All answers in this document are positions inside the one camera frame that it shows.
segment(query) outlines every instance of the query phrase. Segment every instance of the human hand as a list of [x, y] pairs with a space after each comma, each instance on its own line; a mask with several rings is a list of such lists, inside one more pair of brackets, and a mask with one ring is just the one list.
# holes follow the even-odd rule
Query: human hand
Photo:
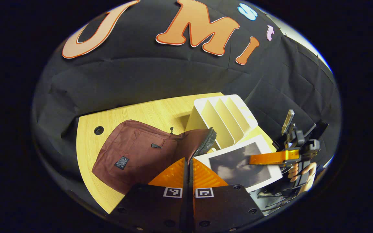
[[[309, 172], [308, 181], [310, 181], [315, 175], [316, 166], [317, 166], [316, 163], [312, 162], [305, 169], [303, 169], [302, 174], [306, 174], [307, 172]], [[299, 177], [299, 176], [296, 176], [298, 171], [299, 171], [299, 163], [296, 163], [295, 165], [293, 165], [293, 168], [289, 170], [289, 175], [287, 176], [287, 178], [290, 179], [290, 182], [293, 183], [297, 180], [297, 178]]]

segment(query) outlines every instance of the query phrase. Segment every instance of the wooden table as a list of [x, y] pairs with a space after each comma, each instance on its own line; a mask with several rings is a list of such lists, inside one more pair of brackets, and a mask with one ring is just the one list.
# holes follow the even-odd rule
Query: wooden table
[[[123, 121], [132, 119], [166, 132], [170, 132], [170, 127], [173, 127], [174, 134], [181, 134], [185, 132], [195, 99], [222, 95], [222, 93], [210, 93], [161, 99], [81, 116], [77, 127], [77, 161], [83, 181], [96, 202], [106, 212], [111, 213], [124, 197], [123, 194], [107, 186], [92, 173], [101, 147], [116, 126]], [[104, 128], [104, 132], [100, 135], [94, 133], [98, 126]], [[250, 132], [245, 140], [259, 134], [263, 135], [271, 150], [275, 151], [271, 144], [272, 140], [260, 127], [256, 127]]]

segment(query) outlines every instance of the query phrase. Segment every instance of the bag zipper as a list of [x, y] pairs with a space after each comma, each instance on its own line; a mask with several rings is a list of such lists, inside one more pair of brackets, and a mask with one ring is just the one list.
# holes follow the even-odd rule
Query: bag zipper
[[206, 136], [205, 140], [201, 143], [201, 145], [198, 147], [198, 149], [192, 154], [192, 157], [189, 159], [188, 164], [191, 163], [192, 159], [197, 155], [198, 152], [200, 152], [203, 149], [203, 147], [207, 144], [208, 140], [211, 138], [211, 135], [213, 134], [214, 129], [212, 127], [209, 128], [209, 129], [210, 129], [210, 131], [209, 131], [208, 135]]

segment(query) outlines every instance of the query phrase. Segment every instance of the maroon bag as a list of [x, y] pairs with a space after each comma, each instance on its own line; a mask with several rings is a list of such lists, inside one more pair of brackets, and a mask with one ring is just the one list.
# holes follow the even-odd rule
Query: maroon bag
[[112, 189], [126, 194], [136, 183], [148, 184], [181, 158], [207, 153], [216, 139], [212, 129], [175, 135], [139, 121], [120, 123], [100, 149], [92, 172]]

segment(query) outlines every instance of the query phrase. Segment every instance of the white file sorter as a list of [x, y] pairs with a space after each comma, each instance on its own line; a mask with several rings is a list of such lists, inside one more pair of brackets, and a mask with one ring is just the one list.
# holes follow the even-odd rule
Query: white file sorter
[[232, 146], [257, 127], [257, 120], [236, 94], [196, 99], [185, 131], [210, 128], [217, 133], [214, 148]]

